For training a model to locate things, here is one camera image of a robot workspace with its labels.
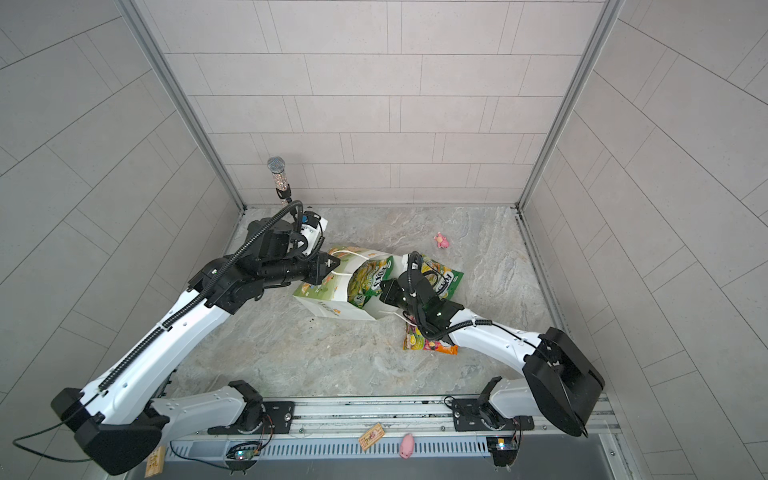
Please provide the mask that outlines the white illustrated paper bag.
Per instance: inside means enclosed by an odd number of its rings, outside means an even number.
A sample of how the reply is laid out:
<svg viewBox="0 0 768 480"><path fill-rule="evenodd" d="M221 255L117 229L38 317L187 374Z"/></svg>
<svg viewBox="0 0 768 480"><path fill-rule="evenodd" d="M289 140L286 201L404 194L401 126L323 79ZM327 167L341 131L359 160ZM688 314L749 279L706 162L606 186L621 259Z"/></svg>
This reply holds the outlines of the white illustrated paper bag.
<svg viewBox="0 0 768 480"><path fill-rule="evenodd" d="M339 258L341 264L320 285L303 283L293 293L293 299L306 307L314 316L342 319L375 321L387 316L394 316L397 307L389 306L379 300L371 299L363 308L358 308L347 301L347 285L352 274L367 260L394 257L394 267L390 279L397 279L405 270L406 256L364 249L360 247L335 247L330 254Z"/></svg>

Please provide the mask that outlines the orange Fox's candy bag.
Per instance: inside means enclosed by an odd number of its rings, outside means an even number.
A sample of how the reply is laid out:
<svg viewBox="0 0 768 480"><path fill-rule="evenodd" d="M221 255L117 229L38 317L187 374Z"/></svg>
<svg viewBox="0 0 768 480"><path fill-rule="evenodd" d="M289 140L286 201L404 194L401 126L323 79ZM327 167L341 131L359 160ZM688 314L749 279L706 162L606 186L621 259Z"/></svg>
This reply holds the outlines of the orange Fox's candy bag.
<svg viewBox="0 0 768 480"><path fill-rule="evenodd" d="M403 341L404 350L431 351L457 355L458 347L442 340L429 340L413 324L407 323Z"/></svg>

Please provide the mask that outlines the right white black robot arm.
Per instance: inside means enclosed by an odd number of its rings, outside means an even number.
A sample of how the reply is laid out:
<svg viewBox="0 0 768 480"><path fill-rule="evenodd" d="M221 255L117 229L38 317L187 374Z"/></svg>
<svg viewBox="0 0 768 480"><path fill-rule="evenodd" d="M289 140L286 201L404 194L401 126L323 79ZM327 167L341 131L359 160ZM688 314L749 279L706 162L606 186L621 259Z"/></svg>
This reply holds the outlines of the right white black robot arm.
<svg viewBox="0 0 768 480"><path fill-rule="evenodd" d="M492 378L467 413L488 430L507 430L516 417L542 416L561 432L588 435L587 423L605 387L597 369L562 330L539 334L483 318L443 299L418 272L382 283L380 300L401 309L425 339L472 349L514 369L520 379Z"/></svg>

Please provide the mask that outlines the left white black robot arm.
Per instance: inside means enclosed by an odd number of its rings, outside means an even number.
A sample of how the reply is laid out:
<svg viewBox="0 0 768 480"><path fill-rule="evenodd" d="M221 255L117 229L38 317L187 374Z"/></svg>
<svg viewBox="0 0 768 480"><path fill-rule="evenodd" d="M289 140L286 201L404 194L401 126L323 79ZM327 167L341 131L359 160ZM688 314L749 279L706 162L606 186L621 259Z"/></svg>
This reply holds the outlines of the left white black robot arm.
<svg viewBox="0 0 768 480"><path fill-rule="evenodd" d="M246 302L294 282L319 285L339 266L322 251L327 220L306 211L253 221L233 254L206 264L168 314L107 372L51 402L88 462L110 475L142 463L157 447L196 433L265 429L262 396L243 380L203 394L166 398L180 363Z"/></svg>

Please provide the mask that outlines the green Fox's candy bag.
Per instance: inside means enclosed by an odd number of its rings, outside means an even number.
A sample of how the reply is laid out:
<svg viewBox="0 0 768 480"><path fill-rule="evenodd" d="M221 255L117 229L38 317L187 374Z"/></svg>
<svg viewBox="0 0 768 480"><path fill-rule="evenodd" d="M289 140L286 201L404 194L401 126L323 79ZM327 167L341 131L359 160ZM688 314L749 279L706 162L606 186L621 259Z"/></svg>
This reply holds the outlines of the green Fox's candy bag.
<svg viewBox="0 0 768 480"><path fill-rule="evenodd" d="M430 257L421 257L421 273L429 281L435 293L445 300L451 300L463 280L464 273L449 268Z"/></svg>
<svg viewBox="0 0 768 480"><path fill-rule="evenodd" d="M394 257L365 261L350 277L347 285L347 301L363 308L382 292L383 282L389 280L394 267Z"/></svg>

